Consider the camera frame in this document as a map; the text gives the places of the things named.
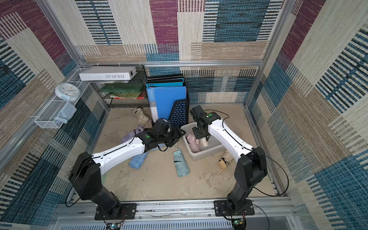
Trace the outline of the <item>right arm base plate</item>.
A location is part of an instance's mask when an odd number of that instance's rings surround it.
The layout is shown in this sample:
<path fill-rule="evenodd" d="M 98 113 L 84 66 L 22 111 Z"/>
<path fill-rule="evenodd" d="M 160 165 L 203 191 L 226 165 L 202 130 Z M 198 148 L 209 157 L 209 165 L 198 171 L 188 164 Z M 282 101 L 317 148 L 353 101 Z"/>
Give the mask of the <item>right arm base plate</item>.
<path fill-rule="evenodd" d="M 213 205 L 217 217 L 248 216 L 255 214 L 253 203 L 249 199 L 240 205 L 235 205 L 229 200 L 215 200 L 213 201 Z"/>

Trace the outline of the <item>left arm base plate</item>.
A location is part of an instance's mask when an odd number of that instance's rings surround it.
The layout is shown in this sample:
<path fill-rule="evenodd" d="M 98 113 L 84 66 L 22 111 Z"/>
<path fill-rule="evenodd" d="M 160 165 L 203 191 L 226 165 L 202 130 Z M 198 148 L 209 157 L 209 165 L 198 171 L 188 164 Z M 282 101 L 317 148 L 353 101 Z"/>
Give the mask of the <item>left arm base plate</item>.
<path fill-rule="evenodd" d="M 106 211 L 102 207 L 96 207 L 94 220 L 130 220 L 135 218 L 136 203 L 120 203 L 115 205 L 111 210 Z"/>

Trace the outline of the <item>light blue umbrella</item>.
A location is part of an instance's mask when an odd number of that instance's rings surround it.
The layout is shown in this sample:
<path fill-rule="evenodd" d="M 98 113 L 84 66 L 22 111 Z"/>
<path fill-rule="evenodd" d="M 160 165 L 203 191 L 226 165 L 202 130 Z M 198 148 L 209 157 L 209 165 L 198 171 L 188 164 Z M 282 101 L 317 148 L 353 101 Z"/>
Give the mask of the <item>light blue umbrella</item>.
<path fill-rule="evenodd" d="M 136 156 L 134 156 L 134 157 L 131 159 L 131 161 L 130 161 L 130 163 L 129 163 L 129 166 L 130 166 L 131 168 L 133 168 L 133 169 L 139 169 L 139 168 L 143 165 L 143 163 L 144 163 L 144 161 L 145 161 L 145 159 L 146 159 L 147 155 L 148 155 L 148 153 L 147 153 L 147 152 L 145 152 L 145 153 L 142 153 L 142 154 L 140 154 L 140 155 L 136 155 Z"/>

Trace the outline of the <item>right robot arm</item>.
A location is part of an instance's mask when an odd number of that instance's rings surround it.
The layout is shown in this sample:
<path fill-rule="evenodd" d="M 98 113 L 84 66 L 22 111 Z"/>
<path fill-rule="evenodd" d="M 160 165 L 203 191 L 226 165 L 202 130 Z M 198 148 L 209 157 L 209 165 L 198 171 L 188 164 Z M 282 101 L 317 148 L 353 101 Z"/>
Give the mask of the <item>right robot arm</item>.
<path fill-rule="evenodd" d="M 234 178 L 236 184 L 227 195 L 227 211 L 243 214 L 250 204 L 248 196 L 253 188 L 267 176 L 265 152 L 261 147 L 254 148 L 236 135 L 216 112 L 206 113 L 198 105 L 190 110 L 196 127 L 193 133 L 197 139 L 210 137 L 217 139 L 230 152 L 237 162 Z"/>

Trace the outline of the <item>beige umbrella black stripes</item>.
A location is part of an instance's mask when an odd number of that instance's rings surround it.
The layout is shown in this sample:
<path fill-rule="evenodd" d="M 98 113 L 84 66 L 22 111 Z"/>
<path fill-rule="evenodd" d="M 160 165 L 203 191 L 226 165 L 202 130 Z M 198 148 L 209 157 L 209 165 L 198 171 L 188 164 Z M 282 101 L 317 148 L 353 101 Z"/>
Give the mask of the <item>beige umbrella black stripes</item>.
<path fill-rule="evenodd" d="M 206 148 L 209 146 L 209 142 L 206 137 L 199 139 L 199 144 L 201 148 Z"/>

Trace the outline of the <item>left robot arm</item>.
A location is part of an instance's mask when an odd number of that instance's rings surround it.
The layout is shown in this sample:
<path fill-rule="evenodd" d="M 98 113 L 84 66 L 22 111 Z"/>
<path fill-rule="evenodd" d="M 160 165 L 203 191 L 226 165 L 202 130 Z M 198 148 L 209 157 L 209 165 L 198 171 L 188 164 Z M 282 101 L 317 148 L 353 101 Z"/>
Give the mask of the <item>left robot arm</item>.
<path fill-rule="evenodd" d="M 90 200 L 97 205 L 103 220 L 122 219 L 127 211 L 120 200 L 102 184 L 102 176 L 115 166 L 146 153 L 152 149 L 174 146 L 186 134 L 169 120 L 158 119 L 154 126 L 145 128 L 130 140 L 100 153 L 81 153 L 70 174 L 69 181 L 81 200 Z"/>

